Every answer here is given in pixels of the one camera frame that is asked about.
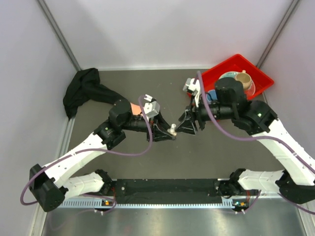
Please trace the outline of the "white nail polish cap brush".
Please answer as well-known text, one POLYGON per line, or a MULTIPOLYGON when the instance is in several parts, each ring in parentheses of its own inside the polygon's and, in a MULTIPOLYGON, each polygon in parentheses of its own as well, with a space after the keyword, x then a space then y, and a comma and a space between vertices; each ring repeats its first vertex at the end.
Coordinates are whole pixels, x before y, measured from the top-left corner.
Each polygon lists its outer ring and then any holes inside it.
POLYGON ((171 124, 170 126, 170 133, 175 133, 176 132, 176 124, 171 124))

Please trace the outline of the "beige nail polish bottle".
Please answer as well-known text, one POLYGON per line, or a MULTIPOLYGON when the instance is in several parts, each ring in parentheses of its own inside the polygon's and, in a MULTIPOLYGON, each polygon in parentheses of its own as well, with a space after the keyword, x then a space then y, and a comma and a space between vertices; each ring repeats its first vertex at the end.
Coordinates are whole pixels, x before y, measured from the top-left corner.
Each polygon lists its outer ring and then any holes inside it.
POLYGON ((169 134, 173 135, 174 137, 177 136, 177 133, 176 133, 175 131, 174 131, 174 132, 171 132, 170 130, 167 130, 167 132, 168 132, 169 134))

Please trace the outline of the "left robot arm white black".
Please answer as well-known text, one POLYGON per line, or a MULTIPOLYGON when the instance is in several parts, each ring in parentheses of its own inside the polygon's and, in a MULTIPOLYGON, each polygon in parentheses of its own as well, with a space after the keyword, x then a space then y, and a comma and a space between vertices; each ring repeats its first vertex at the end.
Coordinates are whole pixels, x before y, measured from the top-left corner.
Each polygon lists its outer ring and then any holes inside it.
POLYGON ((125 138, 126 130, 145 132, 150 143, 176 139, 176 125, 169 125, 160 113, 155 99, 149 100, 139 115, 133 115, 131 104, 120 99, 109 111, 108 119, 82 143, 41 167, 30 169, 29 190, 45 212, 59 207, 64 200, 81 195, 106 196, 113 191, 113 181, 104 170, 74 177, 74 174, 98 156, 112 152, 125 138))

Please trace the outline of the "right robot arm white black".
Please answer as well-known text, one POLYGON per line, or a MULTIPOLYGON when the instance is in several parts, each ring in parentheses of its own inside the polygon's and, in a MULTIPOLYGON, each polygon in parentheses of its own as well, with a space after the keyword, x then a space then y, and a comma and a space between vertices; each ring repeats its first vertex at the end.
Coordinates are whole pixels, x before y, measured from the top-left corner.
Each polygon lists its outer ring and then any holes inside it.
POLYGON ((315 160, 292 138, 268 104, 249 101, 241 82, 230 77, 215 82, 217 98, 213 102, 207 101, 197 78, 188 78, 183 90, 191 95, 190 104, 179 118, 176 132, 195 135, 207 121, 229 119, 249 135, 246 141, 259 141, 284 167, 274 172, 237 169, 219 186, 220 193, 275 192, 295 204, 315 199, 315 160))

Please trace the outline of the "mannequin hand with long nails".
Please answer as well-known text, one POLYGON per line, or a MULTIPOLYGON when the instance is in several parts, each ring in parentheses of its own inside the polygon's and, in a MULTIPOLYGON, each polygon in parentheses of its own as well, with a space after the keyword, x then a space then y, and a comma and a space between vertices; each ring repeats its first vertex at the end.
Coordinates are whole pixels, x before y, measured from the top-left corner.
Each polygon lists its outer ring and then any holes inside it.
POLYGON ((133 115, 135 116, 142 115, 141 106, 133 104, 133 103, 130 103, 130 105, 131 105, 131 110, 132 110, 133 115))

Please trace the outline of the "small blue round lid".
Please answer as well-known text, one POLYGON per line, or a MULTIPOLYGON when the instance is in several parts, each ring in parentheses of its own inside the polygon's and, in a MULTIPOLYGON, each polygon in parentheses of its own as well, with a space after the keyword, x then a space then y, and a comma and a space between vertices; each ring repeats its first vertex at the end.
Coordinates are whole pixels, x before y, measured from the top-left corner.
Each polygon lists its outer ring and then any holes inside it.
POLYGON ((210 103, 212 101, 217 101, 217 94, 214 89, 209 90, 206 92, 206 99, 210 103))

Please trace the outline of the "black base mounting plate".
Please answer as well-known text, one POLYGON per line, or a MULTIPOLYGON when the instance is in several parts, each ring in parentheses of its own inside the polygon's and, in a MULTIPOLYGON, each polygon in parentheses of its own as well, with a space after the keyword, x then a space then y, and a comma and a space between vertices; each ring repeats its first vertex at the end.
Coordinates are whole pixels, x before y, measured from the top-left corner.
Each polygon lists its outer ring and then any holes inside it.
POLYGON ((87 196, 114 197, 119 204, 212 204, 221 198, 247 197, 247 191, 227 180, 206 179, 117 179, 107 192, 87 196))

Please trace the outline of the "red and teal plate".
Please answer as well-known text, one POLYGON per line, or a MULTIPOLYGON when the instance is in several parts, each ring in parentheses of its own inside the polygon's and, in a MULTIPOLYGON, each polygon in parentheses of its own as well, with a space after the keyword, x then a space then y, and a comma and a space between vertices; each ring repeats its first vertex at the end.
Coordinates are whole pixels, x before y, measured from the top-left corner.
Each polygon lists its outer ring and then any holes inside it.
MULTIPOLYGON (((237 71, 229 71, 229 72, 226 72, 226 73, 222 74, 219 77, 219 79, 228 78, 228 77, 231 77, 231 78, 235 79, 235 75, 238 74, 238 73, 239 72, 237 72, 237 71)), ((247 95, 247 97, 253 96, 255 94, 255 84, 254 84, 253 79, 252 79, 251 87, 248 90, 244 90, 244 93, 247 95)))

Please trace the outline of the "beige ceramic cup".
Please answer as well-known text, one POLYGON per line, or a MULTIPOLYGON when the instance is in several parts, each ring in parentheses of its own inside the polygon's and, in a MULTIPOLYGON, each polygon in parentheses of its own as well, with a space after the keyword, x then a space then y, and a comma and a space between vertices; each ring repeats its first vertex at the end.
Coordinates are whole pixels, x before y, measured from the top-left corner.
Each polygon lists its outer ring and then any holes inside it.
POLYGON ((236 74, 235 75, 235 80, 242 83, 244 90, 248 90, 251 87, 252 78, 246 72, 246 70, 243 70, 242 72, 239 72, 238 74, 236 74))

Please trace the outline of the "red plastic tray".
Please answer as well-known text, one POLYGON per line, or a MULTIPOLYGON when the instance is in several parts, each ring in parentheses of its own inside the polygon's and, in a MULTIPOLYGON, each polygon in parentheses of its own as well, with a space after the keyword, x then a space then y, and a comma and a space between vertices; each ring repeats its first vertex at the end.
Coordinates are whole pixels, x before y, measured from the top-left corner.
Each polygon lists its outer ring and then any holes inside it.
POLYGON ((222 74, 229 71, 241 72, 242 70, 246 70, 246 72, 252 77, 255 84, 255 94, 247 97, 247 99, 253 99, 254 97, 262 94, 266 89, 274 84, 274 81, 269 76, 258 69, 249 60, 241 54, 235 54, 202 73, 205 92, 215 89, 215 82, 219 80, 219 77, 222 74))

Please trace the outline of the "black sleeve cloth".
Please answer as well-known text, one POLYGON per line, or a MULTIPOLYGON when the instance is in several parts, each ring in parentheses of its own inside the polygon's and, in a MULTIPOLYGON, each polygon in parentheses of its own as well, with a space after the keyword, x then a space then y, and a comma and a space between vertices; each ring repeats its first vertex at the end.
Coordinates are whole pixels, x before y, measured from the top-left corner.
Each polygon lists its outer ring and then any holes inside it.
POLYGON ((63 105, 67 118, 72 119, 78 107, 89 100, 113 105, 120 99, 125 97, 101 84, 98 69, 89 68, 75 74, 67 87, 63 105))

